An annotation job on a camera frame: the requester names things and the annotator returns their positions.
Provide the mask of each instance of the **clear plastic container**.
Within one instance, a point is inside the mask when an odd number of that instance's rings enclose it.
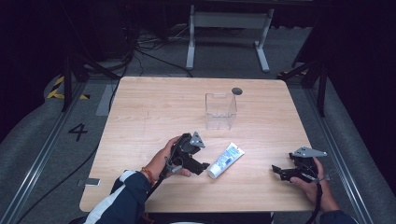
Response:
[[[230,130],[236,117],[235,95],[232,93],[207,93],[205,104],[206,128],[208,130]]]

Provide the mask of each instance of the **tabletop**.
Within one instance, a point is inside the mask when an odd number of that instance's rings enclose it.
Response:
[[[236,95],[231,130],[207,130],[205,94]],[[205,148],[193,155],[214,163],[231,143],[245,151],[218,178],[172,176],[148,198],[147,212],[307,211],[313,205],[288,181],[281,181],[272,164],[294,168],[289,153],[310,147],[289,90],[282,80],[124,77],[120,81],[80,208],[91,211],[111,191],[124,170],[140,170],[167,141],[198,132]]]

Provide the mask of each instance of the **toothpaste tube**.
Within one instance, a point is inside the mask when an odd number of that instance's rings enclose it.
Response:
[[[213,179],[221,175],[231,164],[238,160],[245,152],[236,144],[231,143],[221,154],[218,160],[210,166],[207,173]]]

